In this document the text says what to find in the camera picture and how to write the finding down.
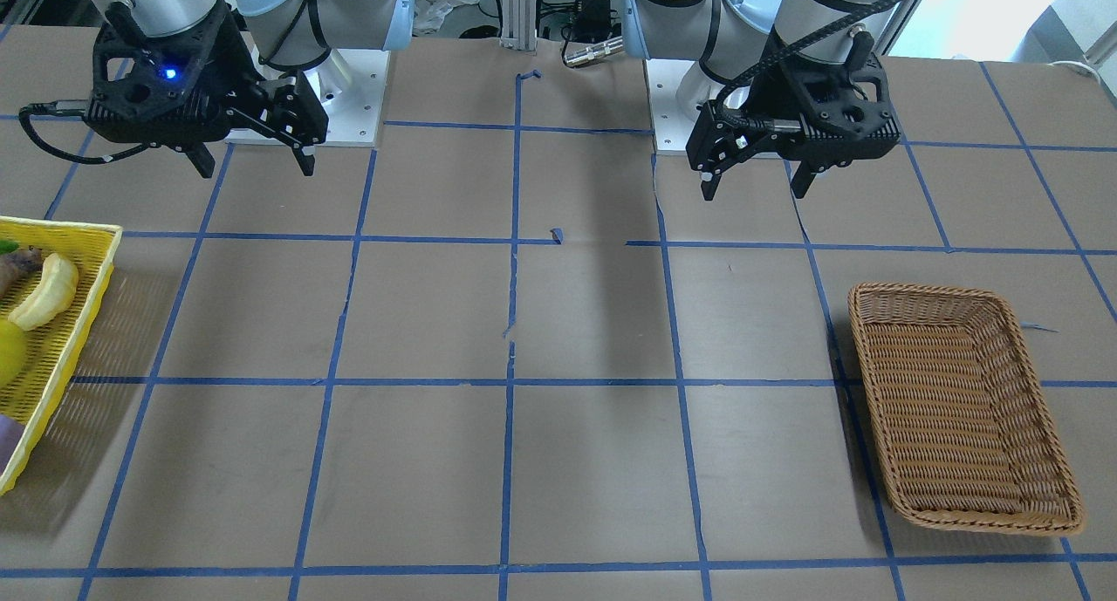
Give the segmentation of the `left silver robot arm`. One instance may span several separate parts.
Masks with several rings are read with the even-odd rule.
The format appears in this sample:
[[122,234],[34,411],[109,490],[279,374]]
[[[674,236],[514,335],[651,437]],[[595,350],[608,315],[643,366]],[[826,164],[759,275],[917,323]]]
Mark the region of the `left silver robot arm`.
[[626,53],[691,64],[675,101],[685,152],[713,200],[760,154],[798,164],[794,195],[833,166],[884,158],[901,140],[876,53],[904,0],[626,0]]

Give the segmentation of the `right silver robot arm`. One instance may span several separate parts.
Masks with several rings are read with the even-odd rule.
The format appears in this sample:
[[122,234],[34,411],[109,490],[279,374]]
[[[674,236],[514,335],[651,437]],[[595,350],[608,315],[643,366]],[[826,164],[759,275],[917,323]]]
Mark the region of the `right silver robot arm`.
[[401,50],[414,0],[90,0],[105,22],[82,120],[127,154],[168,147],[200,177],[209,144],[252,131],[292,149],[303,175],[327,140],[316,71],[338,50]]

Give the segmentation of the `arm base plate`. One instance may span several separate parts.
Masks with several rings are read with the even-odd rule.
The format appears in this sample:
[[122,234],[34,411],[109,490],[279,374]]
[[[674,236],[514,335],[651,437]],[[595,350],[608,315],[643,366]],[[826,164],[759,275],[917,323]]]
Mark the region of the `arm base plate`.
[[717,96],[723,84],[693,60],[647,59],[645,73],[655,151],[659,155],[685,156],[701,104]]
[[328,116],[325,147],[375,147],[391,59],[386,50],[338,49],[305,71]]

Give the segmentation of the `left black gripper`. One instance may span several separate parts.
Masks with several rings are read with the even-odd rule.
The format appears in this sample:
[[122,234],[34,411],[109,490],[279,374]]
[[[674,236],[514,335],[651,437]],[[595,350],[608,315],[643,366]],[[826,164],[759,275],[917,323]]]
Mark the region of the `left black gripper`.
[[798,164],[791,191],[803,199],[827,169],[881,159],[899,140],[898,113],[875,55],[858,70],[793,56],[754,78],[742,103],[703,104],[686,155],[701,173],[707,202],[723,173],[761,154]]

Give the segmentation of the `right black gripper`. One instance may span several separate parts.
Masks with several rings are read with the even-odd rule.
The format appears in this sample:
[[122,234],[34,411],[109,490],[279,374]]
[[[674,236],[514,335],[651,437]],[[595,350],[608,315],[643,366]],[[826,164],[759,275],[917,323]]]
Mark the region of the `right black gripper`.
[[140,31],[133,10],[111,8],[93,60],[86,123],[101,137],[183,147],[195,172],[212,179],[204,143],[250,128],[294,147],[302,175],[314,175],[315,145],[328,127],[324,106],[302,73],[264,79],[229,9],[157,38]]

